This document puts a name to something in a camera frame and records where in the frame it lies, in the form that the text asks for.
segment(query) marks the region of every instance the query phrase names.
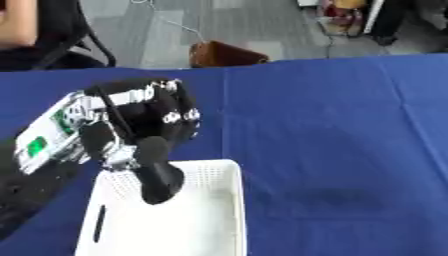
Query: white plastic basket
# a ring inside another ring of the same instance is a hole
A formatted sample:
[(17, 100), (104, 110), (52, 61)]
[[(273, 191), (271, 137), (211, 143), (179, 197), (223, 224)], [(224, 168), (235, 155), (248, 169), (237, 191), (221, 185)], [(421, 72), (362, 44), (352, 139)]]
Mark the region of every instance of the white plastic basket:
[(245, 256), (238, 164), (230, 160), (172, 164), (184, 171), (185, 185), (159, 205), (141, 199), (141, 184), (133, 173), (101, 172), (75, 255)]

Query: black chair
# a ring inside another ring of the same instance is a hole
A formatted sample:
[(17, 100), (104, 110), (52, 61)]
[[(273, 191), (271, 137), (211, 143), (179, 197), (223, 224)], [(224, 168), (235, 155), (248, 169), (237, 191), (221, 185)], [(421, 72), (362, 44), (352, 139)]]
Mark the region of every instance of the black chair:
[[(51, 70), (59, 69), (58, 62), (64, 58), (77, 58), (84, 60), (85, 63), (82, 66), (76, 67), (65, 67), (65, 68), (92, 68), (92, 67), (115, 67), (117, 60), (115, 56), (110, 52), (101, 41), (98, 39), (92, 28), (90, 27), (87, 19), (82, 10), (81, 4), (76, 0), (76, 10), (75, 10), (77, 21), (74, 24), (74, 33), (66, 40), (61, 42), (55, 49), (45, 55), (45, 57), (40, 60), (37, 64), (32, 67), (32, 70)], [(70, 51), (74, 46), (79, 46), (81, 48), (90, 50), (84, 43), (84, 39), (90, 38), (96, 47), (106, 56), (107, 63), (102, 63), (101, 61), (94, 59), (91, 56), (87, 56), (81, 53), (75, 53)]]

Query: chair leg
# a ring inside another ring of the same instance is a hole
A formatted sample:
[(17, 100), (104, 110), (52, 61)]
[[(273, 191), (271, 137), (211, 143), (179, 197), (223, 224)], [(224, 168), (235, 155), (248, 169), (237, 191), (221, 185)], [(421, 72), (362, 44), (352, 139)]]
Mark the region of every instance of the chair leg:
[(106, 56), (107, 58), (107, 67), (116, 67), (117, 66), (117, 59), (115, 58), (115, 56), (112, 54), (111, 51), (109, 51), (109, 49), (106, 48), (106, 46), (104, 46), (104, 44), (98, 39), (98, 37), (96, 36), (95, 32), (93, 32), (92, 28), (88, 28), (88, 36), (90, 37), (90, 39), (92, 40), (92, 42), (101, 50), (101, 52)]

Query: blue tablecloth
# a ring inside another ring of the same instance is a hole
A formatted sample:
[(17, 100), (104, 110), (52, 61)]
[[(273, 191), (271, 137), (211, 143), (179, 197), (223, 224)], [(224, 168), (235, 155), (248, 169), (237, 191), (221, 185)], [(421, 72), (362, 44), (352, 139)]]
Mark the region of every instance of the blue tablecloth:
[[(181, 78), (197, 97), (201, 134), (172, 159), (242, 166), (249, 255), (448, 255), (447, 56), (0, 74), (0, 134), (67, 92), (139, 75)], [(71, 255), (95, 174), (87, 166), (0, 255)]]

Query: cable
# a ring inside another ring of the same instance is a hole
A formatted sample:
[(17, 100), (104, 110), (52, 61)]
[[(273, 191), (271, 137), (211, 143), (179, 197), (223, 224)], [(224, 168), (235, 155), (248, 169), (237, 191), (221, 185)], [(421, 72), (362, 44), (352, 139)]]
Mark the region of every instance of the cable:
[(322, 31), (322, 33), (328, 37), (328, 44), (325, 47), (325, 58), (330, 59), (331, 58), (331, 49), (334, 46), (334, 38), (328, 32), (325, 30), (324, 25), (320, 21), (317, 21), (318, 27)]
[[(131, 1), (131, 3), (133, 3), (133, 4), (144, 4), (144, 3), (148, 3), (149, 6), (151, 7), (151, 9), (154, 11), (154, 16), (156, 16), (156, 15), (160, 12), (160, 11), (157, 9), (157, 7), (155, 6), (155, 4), (154, 4), (154, 0), (130, 0), (130, 1)], [(182, 29), (185, 29), (185, 30), (187, 30), (187, 31), (189, 31), (189, 32), (195, 33), (195, 34), (197, 35), (197, 37), (199, 38), (199, 40), (201, 40), (201, 42), (203, 42), (203, 43), (206, 42), (205, 39), (204, 39), (204, 37), (202, 36), (201, 32), (199, 32), (199, 30), (197, 30), (197, 29), (192, 29), (192, 28), (186, 27), (186, 26), (184, 26), (184, 25), (182, 25), (182, 24), (179, 24), (179, 23), (177, 23), (177, 22), (168, 20), (168, 19), (166, 19), (165, 17), (163, 17), (163, 16), (160, 15), (160, 14), (158, 15), (158, 18), (159, 18), (160, 20), (162, 20), (162, 21), (168, 23), (168, 24), (175, 25), (175, 26), (181, 27)]]

